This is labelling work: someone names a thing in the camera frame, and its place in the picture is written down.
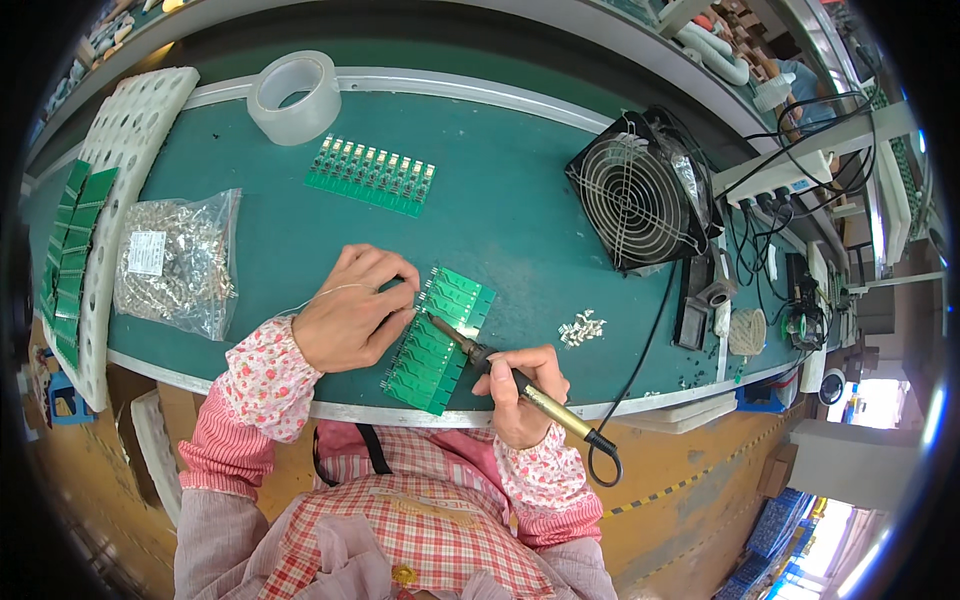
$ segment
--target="left hand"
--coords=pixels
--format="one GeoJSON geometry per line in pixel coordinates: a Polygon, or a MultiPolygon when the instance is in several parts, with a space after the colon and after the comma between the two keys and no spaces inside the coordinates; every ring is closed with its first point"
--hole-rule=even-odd
{"type": "Polygon", "coordinates": [[[419,290],[417,268],[399,254],[344,246],[320,291],[294,318],[294,341],[319,372],[372,367],[413,320],[419,290]],[[378,292],[397,276],[402,283],[378,292]]]}

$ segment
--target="soldering iron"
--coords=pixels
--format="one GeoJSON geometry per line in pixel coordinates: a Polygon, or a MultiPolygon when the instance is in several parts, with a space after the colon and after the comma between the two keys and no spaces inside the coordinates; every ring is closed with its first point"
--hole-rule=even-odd
{"type": "MultiPolygon", "coordinates": [[[[475,372],[478,374],[490,373],[491,363],[487,360],[487,357],[499,352],[499,350],[474,342],[436,315],[426,313],[426,316],[430,323],[460,346],[475,372]]],[[[511,369],[511,371],[514,374],[517,391],[530,400],[531,404],[541,409],[547,417],[559,423],[564,429],[613,459],[613,463],[616,465],[616,480],[614,483],[618,482],[623,476],[623,466],[616,454],[616,445],[597,433],[597,430],[590,427],[583,419],[574,415],[573,411],[540,390],[530,380],[530,377],[522,371],[519,369],[511,369]]]]}

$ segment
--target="yellow floor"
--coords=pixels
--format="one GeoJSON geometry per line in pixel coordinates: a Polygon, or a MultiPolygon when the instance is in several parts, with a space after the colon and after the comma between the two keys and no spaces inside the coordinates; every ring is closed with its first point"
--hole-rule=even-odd
{"type": "MultiPolygon", "coordinates": [[[[680,436],[608,427],[626,474],[617,487],[597,493],[608,510],[600,522],[604,556],[621,598],[710,598],[735,565],[762,505],[756,484],[763,460],[799,418],[796,411],[786,419],[732,413],[680,436]],[[633,508],[639,500],[644,503],[633,508]],[[615,507],[624,510],[612,515],[615,507]]],[[[33,447],[44,479],[69,513],[108,546],[146,596],[169,598],[176,535],[163,510],[140,499],[113,420],[107,409],[89,424],[44,428],[33,447]]],[[[304,428],[311,430],[312,424],[304,428]]],[[[259,500],[267,518],[309,489],[310,445],[307,434],[277,446],[276,470],[259,500]]],[[[600,474],[609,477],[612,468],[600,474]]]]}

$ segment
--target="green conveyor belt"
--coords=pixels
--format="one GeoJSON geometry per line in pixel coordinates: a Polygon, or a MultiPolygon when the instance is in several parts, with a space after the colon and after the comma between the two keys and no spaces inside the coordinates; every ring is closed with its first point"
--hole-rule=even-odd
{"type": "MultiPolygon", "coordinates": [[[[588,132],[469,102],[410,94],[343,94],[332,131],[389,148],[404,156],[429,156],[438,173],[430,202],[418,219],[303,185],[303,174],[323,137],[295,147],[272,144],[247,114],[242,100],[183,112],[156,159],[141,200],[201,200],[231,187],[245,198],[237,224],[239,300],[228,342],[216,343],[173,327],[113,315],[108,346],[176,372],[214,379],[226,367],[224,352],[262,321],[297,306],[323,283],[344,244],[370,242],[402,253],[423,278],[446,267],[497,292],[480,341],[499,348],[544,343],[558,347],[572,382],[573,404],[605,402],[619,393],[633,370],[663,294],[669,270],[647,278],[623,278],[603,247],[564,176],[564,165],[591,139],[588,132]],[[592,308],[608,322],[603,339],[571,350],[557,327],[592,308]]],[[[28,201],[36,281],[42,274],[57,199],[68,168],[45,181],[28,201]]],[[[776,239],[783,248],[783,241],[776,239]]],[[[785,273],[783,252],[778,253],[785,273]]],[[[785,281],[778,281],[785,294],[785,281]]],[[[634,393],[673,392],[711,383],[717,345],[705,352],[670,345],[679,284],[667,318],[634,387],[634,393]]],[[[766,288],[764,304],[780,303],[766,288]]],[[[741,289],[734,307],[757,306],[756,290],[741,289]]],[[[379,382],[396,354],[391,348],[370,369],[321,379],[319,398],[403,408],[382,394],[379,382]]],[[[792,361],[779,327],[768,348],[743,372],[792,361]]],[[[740,367],[731,357],[732,378],[740,367]]],[[[490,409],[469,393],[464,374],[448,410],[490,409]]]]}

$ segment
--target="black fan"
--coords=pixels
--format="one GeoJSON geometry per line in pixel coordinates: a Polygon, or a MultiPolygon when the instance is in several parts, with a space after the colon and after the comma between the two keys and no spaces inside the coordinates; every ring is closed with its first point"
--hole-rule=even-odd
{"type": "Polygon", "coordinates": [[[714,211],[699,165],[676,130],[651,121],[654,116],[625,113],[565,169],[613,267],[623,273],[708,249],[714,211]],[[686,182],[699,190],[695,198],[684,189],[678,168],[686,169],[686,182]]]}

